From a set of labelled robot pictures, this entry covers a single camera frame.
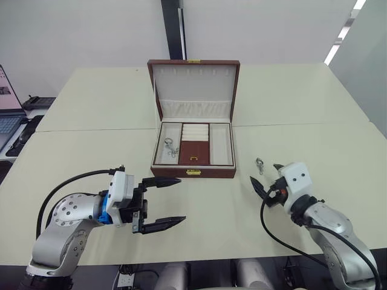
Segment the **cable connector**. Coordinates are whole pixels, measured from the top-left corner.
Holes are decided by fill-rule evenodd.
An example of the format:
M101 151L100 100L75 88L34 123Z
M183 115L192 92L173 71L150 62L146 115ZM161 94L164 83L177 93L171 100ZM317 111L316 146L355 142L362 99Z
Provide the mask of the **cable connector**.
M120 165L120 167L115 168L115 169L110 168L110 169L109 169L109 175L114 175L117 171L123 171L123 172L125 172L125 167L124 167L124 165Z

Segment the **laptop keyboard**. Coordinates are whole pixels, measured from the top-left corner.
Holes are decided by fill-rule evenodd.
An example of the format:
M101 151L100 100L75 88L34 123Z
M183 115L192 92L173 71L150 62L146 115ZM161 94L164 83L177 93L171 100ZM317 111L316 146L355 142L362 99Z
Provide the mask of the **laptop keyboard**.
M20 121L20 117L0 118L0 134L8 134L13 126Z

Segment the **laptop screen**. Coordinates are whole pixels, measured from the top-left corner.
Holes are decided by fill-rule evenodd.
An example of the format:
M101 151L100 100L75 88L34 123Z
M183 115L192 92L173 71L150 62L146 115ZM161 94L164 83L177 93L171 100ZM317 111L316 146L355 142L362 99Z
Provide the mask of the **laptop screen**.
M0 66L0 112L4 112L3 110L16 112L22 110L22 106L2 69L2 66Z

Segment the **jewelry box compartment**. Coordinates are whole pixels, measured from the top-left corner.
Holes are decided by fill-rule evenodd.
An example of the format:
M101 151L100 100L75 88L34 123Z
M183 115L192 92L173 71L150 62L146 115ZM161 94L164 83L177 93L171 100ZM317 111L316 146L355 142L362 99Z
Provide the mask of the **jewelry box compartment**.
M232 178L231 124L162 122L151 170L155 176Z

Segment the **robotic arm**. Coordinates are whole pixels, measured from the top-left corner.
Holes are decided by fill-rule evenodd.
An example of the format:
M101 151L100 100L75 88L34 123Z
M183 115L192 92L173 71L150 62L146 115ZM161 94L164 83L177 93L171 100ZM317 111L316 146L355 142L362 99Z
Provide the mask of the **robotic arm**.
M311 195L312 182L306 165L274 164L274 167L280 176L270 187L270 192L275 192L275 196L269 196L270 192L265 192L263 185L250 177L255 192L269 207L282 204L294 223L306 226L310 236L324 253L335 286L342 290L379 289L380 281L377 281L379 276L374 257L357 238L352 223L344 214ZM359 255L365 256L369 264Z
M19 289L71 289L75 271L91 230L102 225L121 227L132 223L132 232L148 234L163 231L186 217L166 217L153 224L147 218L148 187L165 187L177 178L145 178L134 188L134 176L124 168L116 171L109 189L98 195L73 193L61 199L51 212L51 221L35 241L32 260Z

